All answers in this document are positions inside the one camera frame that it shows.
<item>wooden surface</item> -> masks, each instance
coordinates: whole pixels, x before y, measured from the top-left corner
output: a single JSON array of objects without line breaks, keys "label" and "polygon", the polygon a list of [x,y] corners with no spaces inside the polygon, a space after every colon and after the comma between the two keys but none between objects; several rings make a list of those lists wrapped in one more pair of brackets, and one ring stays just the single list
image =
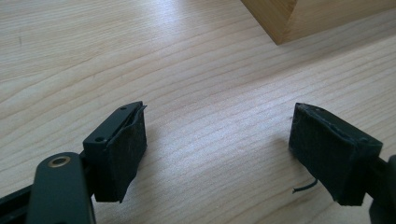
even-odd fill
[{"label": "wooden surface", "polygon": [[146,105],[148,150],[98,223],[369,223],[288,152],[296,102],[396,145],[396,11],[281,47],[238,0],[1,1],[0,195],[115,108]]},{"label": "wooden surface", "polygon": [[395,0],[242,0],[277,44],[396,7]]}]

